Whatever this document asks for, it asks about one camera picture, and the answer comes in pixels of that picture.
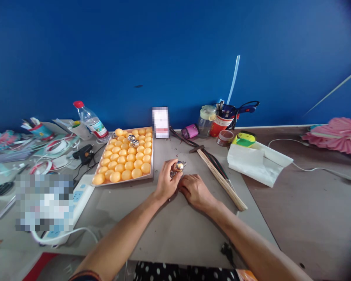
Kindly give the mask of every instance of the bamboo sticks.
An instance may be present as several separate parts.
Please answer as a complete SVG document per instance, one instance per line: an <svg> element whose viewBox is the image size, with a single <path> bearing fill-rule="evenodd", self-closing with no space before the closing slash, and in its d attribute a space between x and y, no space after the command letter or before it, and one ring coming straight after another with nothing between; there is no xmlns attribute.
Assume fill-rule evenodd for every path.
<svg viewBox="0 0 351 281"><path fill-rule="evenodd" d="M200 149L198 149L197 152L200 155L200 157L204 160L204 162L207 164L208 168L210 169L210 171L212 172L214 177L217 179L217 181L220 183L220 185L223 187L223 189L225 189L225 191L229 195L229 197L233 200L233 202L237 206L238 210L241 212L244 210L247 210L247 206L238 197L238 195L231 188L229 183L221 176L221 174L217 171L217 169L212 165L212 163L207 158L207 156Z"/></svg>

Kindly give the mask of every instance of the red bottle cap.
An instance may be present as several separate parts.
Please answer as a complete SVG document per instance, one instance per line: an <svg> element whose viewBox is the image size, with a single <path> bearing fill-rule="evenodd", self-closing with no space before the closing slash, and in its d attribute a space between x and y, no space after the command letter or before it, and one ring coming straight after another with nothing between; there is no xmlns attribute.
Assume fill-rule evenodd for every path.
<svg viewBox="0 0 351 281"><path fill-rule="evenodd" d="M73 104L76 108L81 108L85 106L82 101L75 101L73 102Z"/></svg>

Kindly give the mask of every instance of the person's left hand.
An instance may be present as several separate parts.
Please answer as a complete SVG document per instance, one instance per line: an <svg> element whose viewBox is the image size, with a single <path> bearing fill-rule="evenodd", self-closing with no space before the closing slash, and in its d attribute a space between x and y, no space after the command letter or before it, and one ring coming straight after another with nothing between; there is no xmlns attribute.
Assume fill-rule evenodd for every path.
<svg viewBox="0 0 351 281"><path fill-rule="evenodd" d="M154 195L157 199L163 202L168 200L176 192L178 182L183 175L182 172L178 172L173 179L170 178L170 170L177 161L178 159L165 161L163 168L161 169Z"/></svg>

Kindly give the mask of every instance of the pixelated area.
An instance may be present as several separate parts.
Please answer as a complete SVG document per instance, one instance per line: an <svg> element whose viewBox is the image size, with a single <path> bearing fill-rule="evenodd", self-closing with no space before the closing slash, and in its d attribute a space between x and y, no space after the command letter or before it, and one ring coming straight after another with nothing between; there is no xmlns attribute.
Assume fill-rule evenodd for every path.
<svg viewBox="0 0 351 281"><path fill-rule="evenodd" d="M156 138L169 138L169 111L167 107L153 107L152 122Z"/></svg>
<svg viewBox="0 0 351 281"><path fill-rule="evenodd" d="M73 230L73 176L62 174L17 175L16 230Z"/></svg>

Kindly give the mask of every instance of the bottle label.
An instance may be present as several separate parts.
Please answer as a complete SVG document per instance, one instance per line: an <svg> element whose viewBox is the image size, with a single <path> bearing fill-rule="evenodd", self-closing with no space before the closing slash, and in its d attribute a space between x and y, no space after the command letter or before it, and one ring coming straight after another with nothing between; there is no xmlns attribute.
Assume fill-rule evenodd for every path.
<svg viewBox="0 0 351 281"><path fill-rule="evenodd" d="M88 126L91 132L93 132L97 137L102 137L106 135L107 131L103 123L99 120L97 123Z"/></svg>

